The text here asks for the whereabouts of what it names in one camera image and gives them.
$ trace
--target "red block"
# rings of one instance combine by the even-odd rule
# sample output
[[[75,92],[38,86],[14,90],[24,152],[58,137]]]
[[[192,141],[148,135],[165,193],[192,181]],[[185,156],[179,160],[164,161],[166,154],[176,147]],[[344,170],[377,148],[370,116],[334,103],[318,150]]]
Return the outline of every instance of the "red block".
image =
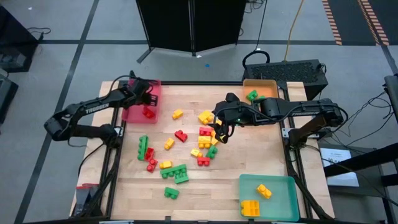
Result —
[[[174,136],[181,140],[181,142],[185,142],[188,138],[187,134],[184,134],[181,130],[176,131]]]
[[[210,158],[209,157],[197,157],[198,165],[199,166],[208,166],[210,165]]]
[[[148,147],[147,152],[144,155],[144,160],[149,162],[154,157],[155,157],[155,149]]]
[[[145,117],[147,118],[153,118],[155,116],[155,113],[148,109],[148,107],[146,106],[144,107],[144,109],[142,109],[142,114],[145,115]]]
[[[149,161],[149,165],[147,166],[147,171],[154,172],[156,164],[157,164],[157,161],[155,159],[151,159]]]
[[[201,136],[210,136],[211,135],[211,131],[212,131],[211,128],[200,127],[199,128],[199,135],[201,135]]]

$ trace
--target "yellow cable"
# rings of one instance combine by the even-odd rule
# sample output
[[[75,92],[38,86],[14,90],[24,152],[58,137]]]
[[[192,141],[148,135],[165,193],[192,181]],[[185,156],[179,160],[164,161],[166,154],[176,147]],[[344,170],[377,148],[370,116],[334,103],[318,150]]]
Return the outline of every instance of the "yellow cable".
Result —
[[[291,36],[292,36],[293,27],[294,27],[294,24],[296,23],[297,17],[298,17],[298,16],[299,16],[299,14],[300,14],[301,7],[303,6],[303,3],[304,3],[304,0],[301,0],[301,3],[300,3],[300,6],[298,7],[298,10],[297,10],[296,16],[294,17],[294,20],[293,20],[292,27],[290,28],[290,32],[289,32],[289,38],[287,39],[286,53],[285,53],[285,58],[284,58],[284,61],[286,61],[287,52],[289,51],[289,44],[290,44],[290,38],[291,38]]]

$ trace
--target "green tray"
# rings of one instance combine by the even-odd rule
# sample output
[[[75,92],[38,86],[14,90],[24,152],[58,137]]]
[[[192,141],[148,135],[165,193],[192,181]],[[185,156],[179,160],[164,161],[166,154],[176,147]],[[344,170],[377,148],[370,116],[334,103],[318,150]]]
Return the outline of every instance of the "green tray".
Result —
[[[270,199],[265,199],[257,192],[260,184],[264,184],[272,192]],[[259,201],[260,216],[245,217],[241,213],[243,218],[292,222],[300,218],[295,182],[292,177],[242,174],[239,176],[239,206],[244,200]]]

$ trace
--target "red tray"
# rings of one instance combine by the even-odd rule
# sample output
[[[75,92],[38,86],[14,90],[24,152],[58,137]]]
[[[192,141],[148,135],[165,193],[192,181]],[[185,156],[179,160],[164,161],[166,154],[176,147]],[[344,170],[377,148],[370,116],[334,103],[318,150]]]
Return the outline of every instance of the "red tray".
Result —
[[[153,89],[151,94],[157,95],[157,106],[146,106],[148,109],[155,113],[153,118],[147,118],[144,114],[142,114],[142,110],[144,109],[144,105],[132,105],[129,109],[123,109],[122,119],[127,123],[136,123],[136,124],[154,124],[157,122],[159,108],[160,108],[160,96],[162,93],[162,85],[160,80],[156,80],[157,84],[153,84]],[[129,80],[129,85],[133,84],[134,80]]]

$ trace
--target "desk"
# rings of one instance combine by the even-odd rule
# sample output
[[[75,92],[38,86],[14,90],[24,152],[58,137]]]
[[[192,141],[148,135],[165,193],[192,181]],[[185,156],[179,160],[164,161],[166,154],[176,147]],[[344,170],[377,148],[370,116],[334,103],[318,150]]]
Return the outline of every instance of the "desk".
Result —
[[[103,82],[100,96],[107,94],[110,84]],[[288,83],[288,88],[290,100],[306,100],[303,83]],[[217,145],[219,153],[209,167],[197,166],[196,159],[190,155],[191,149],[197,147],[198,128],[201,126],[197,115],[203,110],[212,110],[228,92],[244,98],[243,88],[236,85],[164,85],[158,122],[126,125],[111,219],[164,220],[165,216],[171,216],[172,220],[240,221],[243,219],[238,210],[239,175],[287,175],[279,124],[236,128],[228,144]],[[182,109],[184,115],[173,120],[171,115],[176,109]],[[95,113],[93,126],[110,123],[112,116],[113,109]],[[309,119],[294,118],[296,127],[301,127]],[[182,143],[177,140],[173,148],[164,150],[166,139],[173,137],[178,129],[188,134],[187,141]],[[188,182],[175,185],[173,178],[162,179],[159,167],[153,174],[146,171],[147,162],[137,160],[139,137],[143,134],[148,135],[149,147],[155,149],[155,158],[159,162],[172,160],[174,165],[187,165]],[[99,139],[89,139],[85,155],[100,144]],[[312,139],[307,144],[317,146]],[[78,185],[99,182],[104,153],[105,147],[85,162]],[[304,148],[301,155],[309,191],[323,209],[334,217],[319,153]],[[165,187],[178,189],[178,199],[165,198]],[[297,195],[301,217],[305,217],[299,190]],[[108,197],[109,192],[106,191],[101,204],[103,211]]]

